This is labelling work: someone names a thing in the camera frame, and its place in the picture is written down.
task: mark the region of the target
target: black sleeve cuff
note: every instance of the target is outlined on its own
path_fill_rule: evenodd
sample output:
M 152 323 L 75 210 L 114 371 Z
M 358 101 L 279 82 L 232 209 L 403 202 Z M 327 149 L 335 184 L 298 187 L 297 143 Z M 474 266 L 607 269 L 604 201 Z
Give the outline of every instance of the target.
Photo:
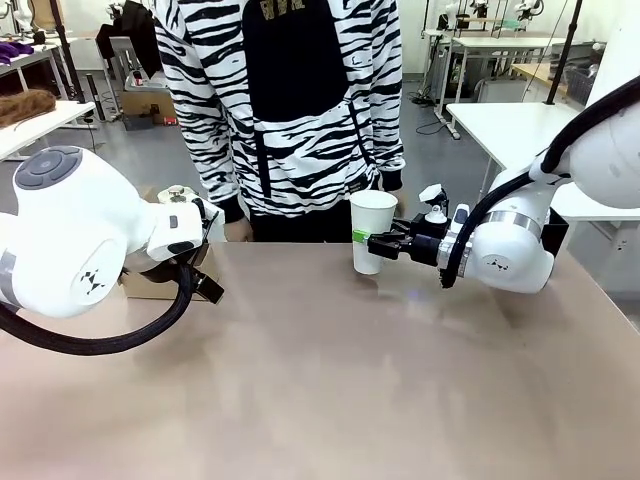
M 382 173 L 382 189 L 385 192 L 395 192 L 402 188 L 402 170 Z
M 237 222 L 244 218 L 244 212 L 240 208 L 237 195 L 216 203 L 216 206 L 224 210 L 225 223 Z

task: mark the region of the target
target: jacket sleeve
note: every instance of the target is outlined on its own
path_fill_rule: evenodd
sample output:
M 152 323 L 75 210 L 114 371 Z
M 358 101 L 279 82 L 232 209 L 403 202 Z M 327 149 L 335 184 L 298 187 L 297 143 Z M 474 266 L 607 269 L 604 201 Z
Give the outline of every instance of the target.
M 209 83 L 176 0 L 156 0 L 156 37 L 176 116 L 209 201 L 225 211 L 228 223 L 244 213 L 234 181 L 228 124 Z
M 386 191 L 402 187 L 405 166 L 400 140 L 402 99 L 402 43 L 396 0 L 373 0 L 373 81 L 371 116 L 373 149 L 382 187 Z

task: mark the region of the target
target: zipper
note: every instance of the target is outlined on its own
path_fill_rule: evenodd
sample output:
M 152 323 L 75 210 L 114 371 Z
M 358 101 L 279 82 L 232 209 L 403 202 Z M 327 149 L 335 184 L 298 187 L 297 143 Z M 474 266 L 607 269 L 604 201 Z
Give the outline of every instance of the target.
M 271 178 L 269 177 L 269 160 L 267 149 L 264 146 L 264 133 L 255 132 L 256 156 L 258 157 L 258 177 L 262 186 L 262 193 L 266 198 L 271 198 Z
M 364 158 L 364 162 L 367 165 L 371 165 L 373 162 L 371 161 L 371 156 L 369 152 L 367 152 L 364 148 L 364 141 L 362 140 L 362 135 L 360 134 L 360 126 L 358 125 L 358 118 L 356 116 L 356 109 L 353 106 L 352 102 L 349 102 L 349 114 L 351 115 L 351 121 L 353 122 L 353 126 L 356 129 L 356 136 L 358 137 L 358 147 L 360 147 L 360 152 L 362 153 L 362 157 Z

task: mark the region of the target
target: purple cloth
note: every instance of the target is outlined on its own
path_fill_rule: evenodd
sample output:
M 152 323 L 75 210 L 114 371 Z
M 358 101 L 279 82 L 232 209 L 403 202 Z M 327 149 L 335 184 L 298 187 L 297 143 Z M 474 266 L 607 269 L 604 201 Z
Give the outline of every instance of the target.
M 31 45 L 23 45 L 18 42 L 0 42 L 0 63 L 9 65 L 10 59 L 18 55 L 31 55 L 33 52 Z

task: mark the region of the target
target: person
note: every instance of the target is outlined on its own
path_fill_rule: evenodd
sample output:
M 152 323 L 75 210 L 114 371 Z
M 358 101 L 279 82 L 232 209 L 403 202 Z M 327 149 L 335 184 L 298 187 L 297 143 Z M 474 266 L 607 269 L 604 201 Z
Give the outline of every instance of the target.
M 382 188 L 404 205 L 396 0 L 152 10 L 176 115 L 229 241 L 350 242 L 351 193 Z

